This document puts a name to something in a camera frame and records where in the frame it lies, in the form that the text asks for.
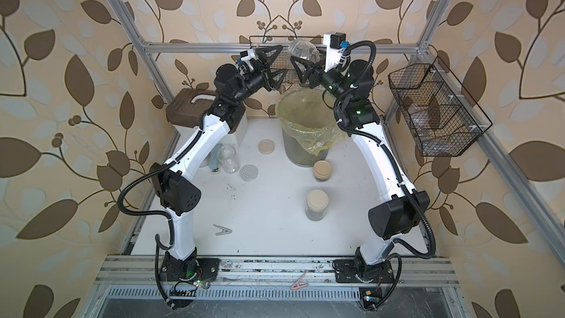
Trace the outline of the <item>jar with beige lid back-left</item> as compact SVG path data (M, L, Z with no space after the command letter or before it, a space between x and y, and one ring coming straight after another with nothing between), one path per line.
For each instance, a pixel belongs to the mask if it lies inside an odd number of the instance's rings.
M320 51L316 46L312 42L300 38L295 39L290 44L288 52L291 57L299 57L312 63L318 63L321 60Z

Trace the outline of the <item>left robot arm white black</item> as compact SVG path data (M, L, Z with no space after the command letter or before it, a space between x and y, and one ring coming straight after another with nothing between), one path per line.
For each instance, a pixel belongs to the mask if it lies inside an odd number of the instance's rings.
M205 270L197 259L194 243L194 209L202 193L192 184L198 168L213 148L243 118L245 101L260 89L278 90L285 78L284 69L272 65L283 46L250 49L241 53L236 64L228 63L216 70L215 99L200 117L195 134L164 164L156 164L151 171L127 185L119 194L116 205L120 212L129 216L163 216L169 227L169 243L158 238L156 251L164 252L162 262L156 261L156 281L195 283L203 279ZM127 194L140 183L149 180L160 198L162 208L153 211L133 211L124 202Z

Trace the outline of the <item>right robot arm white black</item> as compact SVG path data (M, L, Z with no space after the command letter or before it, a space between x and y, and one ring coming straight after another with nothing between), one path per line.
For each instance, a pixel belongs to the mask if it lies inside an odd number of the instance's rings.
M391 259L400 257L393 251L397 245L413 256L432 259L436 238L425 216L430 198L401 170L369 100L375 85L375 44L339 39L321 53L310 41L297 39L288 51L300 82L322 87L334 97L336 124L360 149L380 192L379 204L368 211L372 232L356 249L353 263L335 264L335 270L370 283L387 271Z

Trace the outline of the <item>beige jar lid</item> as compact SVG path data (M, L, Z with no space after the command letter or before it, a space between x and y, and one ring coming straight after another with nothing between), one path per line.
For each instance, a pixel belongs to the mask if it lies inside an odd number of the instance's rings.
M272 140L265 139L259 142L257 148L261 154L270 155L275 151L275 143Z

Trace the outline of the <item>patterned white jar lid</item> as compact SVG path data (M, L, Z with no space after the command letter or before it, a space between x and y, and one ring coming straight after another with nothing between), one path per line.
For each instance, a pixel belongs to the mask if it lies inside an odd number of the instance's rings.
M239 176L244 182L252 182L258 177L259 170L257 166L247 164L239 170Z

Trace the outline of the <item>clear jar with tea leaves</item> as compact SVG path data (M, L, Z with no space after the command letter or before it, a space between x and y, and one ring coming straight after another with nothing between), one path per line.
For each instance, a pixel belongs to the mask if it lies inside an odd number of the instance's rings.
M231 145L223 145L220 147L217 156L224 172L234 174L241 168L241 163L235 147Z

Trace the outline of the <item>jar with beige lid front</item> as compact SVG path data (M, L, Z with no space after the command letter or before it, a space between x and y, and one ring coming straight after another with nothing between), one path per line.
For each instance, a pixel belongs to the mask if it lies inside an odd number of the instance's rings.
M307 218L314 222L322 220L325 217L328 206L329 197L324 191L320 189L311 191L306 200L305 213Z

